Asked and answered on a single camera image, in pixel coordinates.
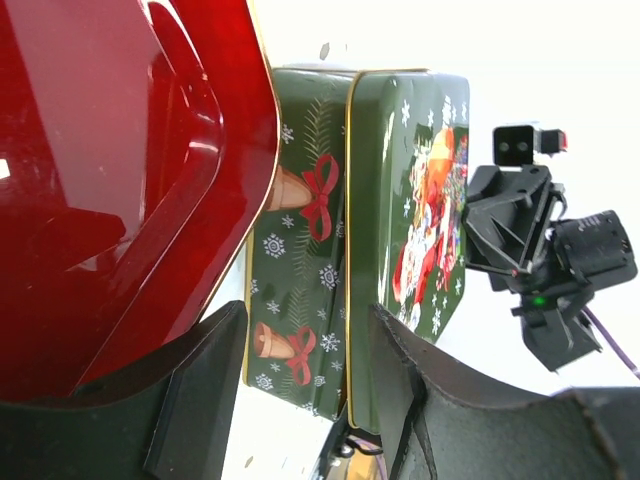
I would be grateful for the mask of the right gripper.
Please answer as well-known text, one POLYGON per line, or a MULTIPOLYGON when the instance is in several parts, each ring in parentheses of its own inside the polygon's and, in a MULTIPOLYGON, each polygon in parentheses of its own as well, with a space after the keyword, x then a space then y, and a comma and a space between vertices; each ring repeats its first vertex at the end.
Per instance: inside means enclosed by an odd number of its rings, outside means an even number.
POLYGON ((467 265, 488 272, 493 290, 519 295, 512 314, 523 341, 550 371, 599 350, 587 304, 638 273, 615 212, 554 218, 555 206, 565 203, 545 166, 485 165, 472 177, 463 213, 467 265))

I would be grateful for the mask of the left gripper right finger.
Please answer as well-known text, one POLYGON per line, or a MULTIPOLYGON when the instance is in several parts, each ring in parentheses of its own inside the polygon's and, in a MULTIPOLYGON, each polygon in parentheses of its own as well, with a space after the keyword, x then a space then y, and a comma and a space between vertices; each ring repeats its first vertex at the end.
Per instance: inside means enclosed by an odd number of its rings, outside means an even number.
POLYGON ((546 397, 459 362, 379 304, 368 321, 389 478, 638 478, 638 388, 546 397))

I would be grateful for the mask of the gold tin lid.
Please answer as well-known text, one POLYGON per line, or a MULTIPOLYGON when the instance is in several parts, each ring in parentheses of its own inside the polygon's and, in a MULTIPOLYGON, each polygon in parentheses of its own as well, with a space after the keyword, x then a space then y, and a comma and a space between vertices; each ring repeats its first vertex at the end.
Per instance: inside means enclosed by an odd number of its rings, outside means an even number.
POLYGON ((429 70, 360 73, 346 107, 350 424, 379 430, 368 308, 435 342, 465 289, 470 86, 429 70))

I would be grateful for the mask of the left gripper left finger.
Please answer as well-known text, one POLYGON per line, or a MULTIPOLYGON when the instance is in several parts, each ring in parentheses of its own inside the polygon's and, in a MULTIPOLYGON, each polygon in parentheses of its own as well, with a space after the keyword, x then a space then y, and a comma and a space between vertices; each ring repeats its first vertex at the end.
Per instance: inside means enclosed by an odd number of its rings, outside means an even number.
POLYGON ((2 404, 2 478, 221 478, 246 328, 231 301, 70 397, 2 404))

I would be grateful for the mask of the gold cookie tin box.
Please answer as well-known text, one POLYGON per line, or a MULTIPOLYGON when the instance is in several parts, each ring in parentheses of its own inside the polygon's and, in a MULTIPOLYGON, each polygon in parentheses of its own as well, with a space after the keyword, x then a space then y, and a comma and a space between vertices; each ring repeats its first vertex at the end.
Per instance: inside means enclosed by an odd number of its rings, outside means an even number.
POLYGON ((278 165, 247 260, 245 383, 330 420, 344 403, 345 112, 354 77, 275 71, 278 165))

